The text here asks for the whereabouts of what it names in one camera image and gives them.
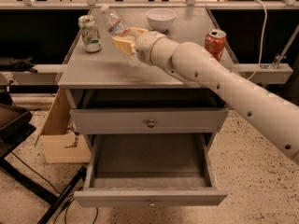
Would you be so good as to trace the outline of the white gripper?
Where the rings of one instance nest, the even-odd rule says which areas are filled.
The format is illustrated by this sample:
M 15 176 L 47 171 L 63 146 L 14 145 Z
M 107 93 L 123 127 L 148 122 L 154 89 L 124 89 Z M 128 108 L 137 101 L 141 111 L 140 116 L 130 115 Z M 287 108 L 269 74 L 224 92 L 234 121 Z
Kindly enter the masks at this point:
M 165 66 L 166 60 L 158 57 L 158 52 L 153 48 L 156 43 L 165 38 L 165 35 L 147 29 L 130 27 L 130 36 L 113 36 L 114 46 L 126 55 L 134 55 L 136 50 L 137 58 L 147 65 Z

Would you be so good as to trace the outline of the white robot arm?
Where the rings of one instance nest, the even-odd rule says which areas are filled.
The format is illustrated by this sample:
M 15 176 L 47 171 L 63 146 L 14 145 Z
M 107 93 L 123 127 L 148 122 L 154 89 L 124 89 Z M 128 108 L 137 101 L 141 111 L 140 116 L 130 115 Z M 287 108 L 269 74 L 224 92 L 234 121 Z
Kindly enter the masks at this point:
M 112 37 L 117 49 L 164 70 L 186 85 L 203 85 L 249 122 L 294 163 L 299 164 L 299 106 L 220 64 L 202 46 L 179 44 L 155 31 L 133 28 Z

